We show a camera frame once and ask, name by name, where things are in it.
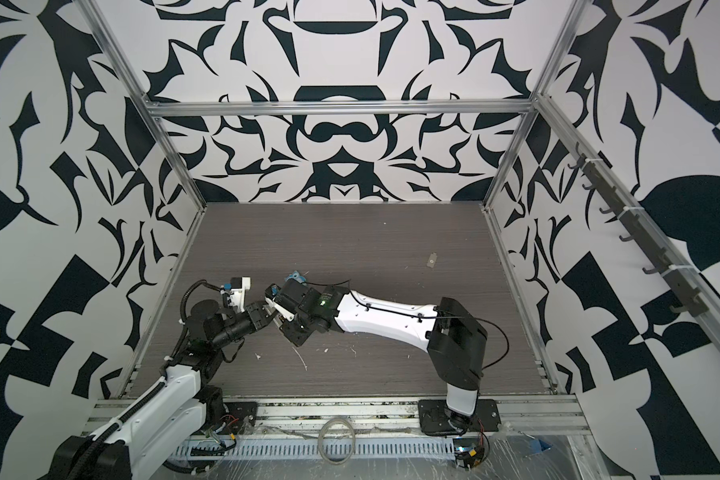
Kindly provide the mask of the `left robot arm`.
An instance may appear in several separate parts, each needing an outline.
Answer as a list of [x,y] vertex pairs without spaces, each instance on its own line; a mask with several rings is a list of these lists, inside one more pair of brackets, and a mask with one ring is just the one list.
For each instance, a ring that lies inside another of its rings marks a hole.
[[181,305],[178,350],[145,393],[104,426],[71,436],[55,451],[47,479],[148,479],[193,433],[216,427],[222,390],[211,384],[224,348],[268,326],[277,312],[262,301],[237,311],[215,300]]

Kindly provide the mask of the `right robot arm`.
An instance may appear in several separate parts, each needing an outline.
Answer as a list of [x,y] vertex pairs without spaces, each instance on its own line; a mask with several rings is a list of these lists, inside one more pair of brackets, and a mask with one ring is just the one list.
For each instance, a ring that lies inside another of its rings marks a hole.
[[281,317],[279,330],[296,347],[314,332],[329,330],[371,334],[426,352],[447,391],[442,407],[446,425],[430,436],[467,432],[476,418],[487,332],[457,300],[409,305],[361,294],[343,284],[316,284],[289,279],[270,285],[267,303]]

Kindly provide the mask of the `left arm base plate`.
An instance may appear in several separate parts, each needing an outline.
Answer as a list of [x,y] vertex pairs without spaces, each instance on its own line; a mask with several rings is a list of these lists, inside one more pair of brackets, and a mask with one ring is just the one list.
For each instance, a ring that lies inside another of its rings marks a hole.
[[259,404],[256,401],[225,401],[220,418],[212,424],[218,435],[251,433],[257,424]]

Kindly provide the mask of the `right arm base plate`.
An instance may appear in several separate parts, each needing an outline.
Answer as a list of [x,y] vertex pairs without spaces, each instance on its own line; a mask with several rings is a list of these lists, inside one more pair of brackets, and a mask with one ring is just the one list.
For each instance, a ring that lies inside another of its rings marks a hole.
[[451,411],[445,399],[417,402],[420,430],[427,436],[461,436],[470,431],[497,432],[501,417],[492,399],[478,399],[471,416]]

